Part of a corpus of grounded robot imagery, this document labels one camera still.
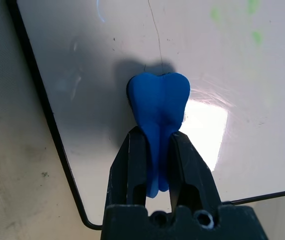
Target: clamp jaw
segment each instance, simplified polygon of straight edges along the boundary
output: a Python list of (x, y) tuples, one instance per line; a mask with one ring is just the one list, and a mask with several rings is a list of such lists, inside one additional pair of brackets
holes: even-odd
[(171, 213), (145, 208), (149, 144), (138, 127), (126, 136), (109, 173), (102, 240), (266, 240), (249, 206), (222, 205), (210, 169), (187, 135), (170, 136)]

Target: green smudge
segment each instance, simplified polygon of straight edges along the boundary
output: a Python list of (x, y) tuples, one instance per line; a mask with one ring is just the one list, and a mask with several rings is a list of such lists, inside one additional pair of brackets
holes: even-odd
[(257, 44), (257, 46), (260, 46), (263, 42), (263, 36), (260, 32), (258, 31), (253, 31), (251, 33), (252, 39), (254, 40), (254, 42)]
[(259, 0), (248, 0), (248, 13), (254, 14), (259, 6)]
[(220, 21), (220, 15), (217, 7), (213, 7), (210, 11), (210, 17), (211, 19), (218, 23)]

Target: screw hole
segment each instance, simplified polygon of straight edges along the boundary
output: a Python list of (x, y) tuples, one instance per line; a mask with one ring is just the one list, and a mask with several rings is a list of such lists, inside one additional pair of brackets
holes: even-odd
[(196, 211), (194, 213), (194, 218), (197, 220), (199, 225), (204, 229), (213, 229), (215, 226), (213, 216), (206, 210)]
[(167, 214), (163, 211), (155, 211), (150, 217), (151, 221), (160, 228), (166, 226), (168, 221)]

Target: black border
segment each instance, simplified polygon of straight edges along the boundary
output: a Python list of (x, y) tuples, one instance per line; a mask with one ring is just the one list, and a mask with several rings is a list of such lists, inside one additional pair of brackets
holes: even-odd
[[(37, 62), (33, 53), (32, 46), (30, 44), (25, 25), (22, 19), (22, 16), (19, 11), (18, 3), (17, 0), (6, 0), (6, 4), (8, 6), (12, 22), (14, 25), (14, 28), (16, 30), (16, 34), (18, 36), (21, 49), (23, 51), (24, 57), (26, 59), (27, 65), (29, 67), (31, 77), (33, 80), (33, 83), (36, 87), (36, 91), (40, 100), (40, 104), (43, 110), (43, 113), (45, 115), (53, 142), (55, 144), (55, 147), (58, 152), (58, 156), (61, 161), (61, 165), (63, 168), (63, 171), (66, 175), (70, 190), (72, 192), (73, 199), (76, 203), (78, 212), (80, 214), (80, 218), (83, 222), (83, 224), (93, 230), (101, 230), (102, 226), (101, 225), (96, 225), (91, 223), (88, 220), (81, 196), (79, 194), (79, 191), (77, 189), (77, 185), (75, 183), (75, 179), (72, 173), (72, 170), (70, 168), (70, 165), (68, 163), (65, 149), (63, 146), (63, 142), (61, 139), (61, 136), (59, 134), (56, 121), (54, 118), (54, 114), (52, 111), (52, 108), (50, 106), (48, 96), (46, 94), (45, 86), (41, 77), (41, 74), (39, 72)], [(285, 191), (282, 192), (275, 192), (271, 194), (266, 194), (266, 195), (261, 195), (261, 196), (254, 196), (254, 197), (249, 197), (249, 198), (244, 198), (240, 200), (233, 200), (233, 201), (225, 201), (222, 204), (233, 204), (233, 205), (240, 205), (240, 204), (247, 204), (251, 202), (257, 202), (257, 201), (262, 201), (262, 200), (267, 200), (267, 199), (273, 199), (273, 198), (278, 198), (278, 197), (284, 197), (285, 196)]]

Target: white board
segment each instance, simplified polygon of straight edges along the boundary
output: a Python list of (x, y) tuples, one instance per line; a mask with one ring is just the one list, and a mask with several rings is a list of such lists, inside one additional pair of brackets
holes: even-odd
[(126, 84), (143, 71), (189, 79), (181, 130), (222, 201), (285, 191), (285, 1), (18, 5), (90, 222), (102, 223), (110, 166), (135, 126)]

